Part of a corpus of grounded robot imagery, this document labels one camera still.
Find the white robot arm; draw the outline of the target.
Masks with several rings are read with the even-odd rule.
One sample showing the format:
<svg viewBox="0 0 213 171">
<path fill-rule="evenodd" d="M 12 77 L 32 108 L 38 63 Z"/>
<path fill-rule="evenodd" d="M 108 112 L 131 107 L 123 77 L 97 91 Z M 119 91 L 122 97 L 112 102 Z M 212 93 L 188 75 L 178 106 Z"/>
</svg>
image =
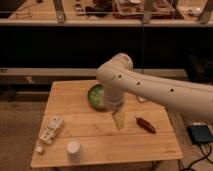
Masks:
<svg viewBox="0 0 213 171">
<path fill-rule="evenodd" d="M 108 110 L 120 109 L 128 92 L 213 123 L 213 86 L 136 73 L 132 59 L 124 53 L 102 64 L 96 78 L 103 86 L 102 98 Z"/>
</svg>

